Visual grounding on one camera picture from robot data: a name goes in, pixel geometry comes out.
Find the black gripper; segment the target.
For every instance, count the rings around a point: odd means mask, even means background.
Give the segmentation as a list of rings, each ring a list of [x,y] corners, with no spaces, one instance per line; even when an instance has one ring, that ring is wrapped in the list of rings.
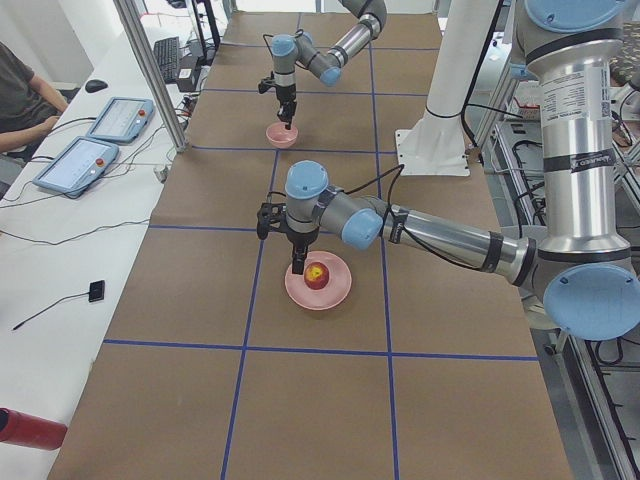
[[[296,86],[277,85],[275,89],[276,97],[280,103],[280,107],[277,111],[277,117],[284,124],[284,128],[286,130],[290,130],[292,128],[292,122],[297,108]]]
[[[289,241],[292,244],[292,273],[302,275],[309,246],[316,241],[316,231],[305,233],[293,231],[289,234]]]

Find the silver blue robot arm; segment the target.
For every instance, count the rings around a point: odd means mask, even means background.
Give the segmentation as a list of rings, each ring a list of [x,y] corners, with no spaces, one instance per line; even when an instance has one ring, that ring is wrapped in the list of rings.
[[[620,337],[639,322],[631,247],[616,229],[609,60],[622,43],[620,1],[521,1],[514,51],[542,89],[547,233],[513,240],[375,197],[355,199],[313,161],[288,171],[283,225],[300,273],[319,229],[367,248],[382,236],[524,286],[563,331]]]
[[[319,50],[312,36],[299,29],[294,34],[274,35],[266,43],[272,58],[269,76],[260,80],[261,94],[270,89],[279,102],[277,117],[290,130],[297,109],[296,70],[311,72],[320,82],[332,87],[342,76],[348,62],[382,33],[387,19],[383,0],[343,1],[341,3],[357,19],[357,23],[328,51]]]

